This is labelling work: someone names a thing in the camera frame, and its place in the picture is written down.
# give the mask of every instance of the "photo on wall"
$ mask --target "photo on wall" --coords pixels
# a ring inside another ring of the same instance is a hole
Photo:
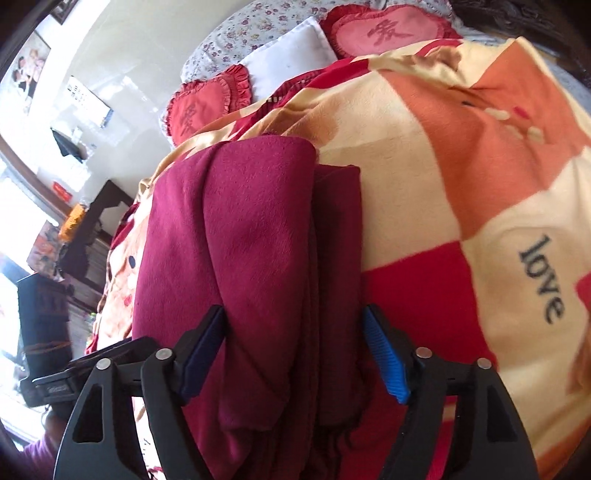
[[[78,0],[63,0],[60,4],[51,11],[51,16],[55,18],[60,25],[63,25],[73,10]]]
[[[0,82],[0,105],[14,106],[28,115],[51,49],[33,32]]]

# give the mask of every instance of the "calendar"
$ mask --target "calendar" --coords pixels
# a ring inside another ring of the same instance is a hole
[[[100,128],[107,126],[113,115],[113,110],[86,88],[80,80],[70,77],[66,91],[72,102],[87,116],[88,120]]]

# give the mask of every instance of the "blanket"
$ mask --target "blanket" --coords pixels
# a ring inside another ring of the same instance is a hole
[[[443,358],[491,359],[552,478],[591,425],[591,118],[522,38],[342,60],[187,140],[142,185],[110,254],[98,345],[131,329],[125,299],[163,172],[267,133],[309,140],[320,164],[360,168],[363,301]],[[359,367],[370,400],[336,445],[346,480],[378,477],[403,414],[366,352]]]
[[[304,139],[218,143],[162,175],[134,336],[173,347],[224,305],[226,342],[184,409],[214,478],[297,479],[317,429],[328,442],[359,413],[360,265],[359,169],[318,165]]]

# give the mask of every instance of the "picture frame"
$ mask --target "picture frame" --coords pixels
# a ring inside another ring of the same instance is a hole
[[[55,18],[60,25],[63,25],[77,3],[78,0],[62,0],[60,4],[51,11],[51,16]]]
[[[70,76],[66,85],[66,95],[99,128],[106,127],[111,120],[113,110],[73,76]]]
[[[5,109],[22,110],[28,115],[31,102],[42,78],[51,48],[35,30],[13,59],[10,68],[0,80],[0,105]]]

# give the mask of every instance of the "wooden headboard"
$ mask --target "wooden headboard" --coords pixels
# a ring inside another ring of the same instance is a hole
[[[591,1],[450,0],[468,27],[525,37],[557,54],[558,65],[591,89]]]

